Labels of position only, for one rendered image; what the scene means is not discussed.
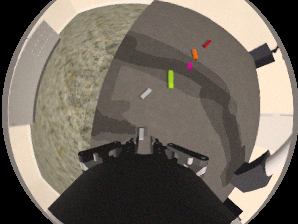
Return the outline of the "orange rod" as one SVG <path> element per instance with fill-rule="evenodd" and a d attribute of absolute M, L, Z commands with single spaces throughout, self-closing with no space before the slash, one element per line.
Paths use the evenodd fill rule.
<path fill-rule="evenodd" d="M 194 60 L 198 60 L 197 52 L 195 49 L 192 50 Z"/>

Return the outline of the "small magenta block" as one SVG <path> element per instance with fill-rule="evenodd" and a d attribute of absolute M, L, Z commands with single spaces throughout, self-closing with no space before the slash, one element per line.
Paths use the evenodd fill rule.
<path fill-rule="evenodd" d="M 189 63 L 187 69 L 190 70 L 191 68 L 192 68 L 192 63 Z"/>

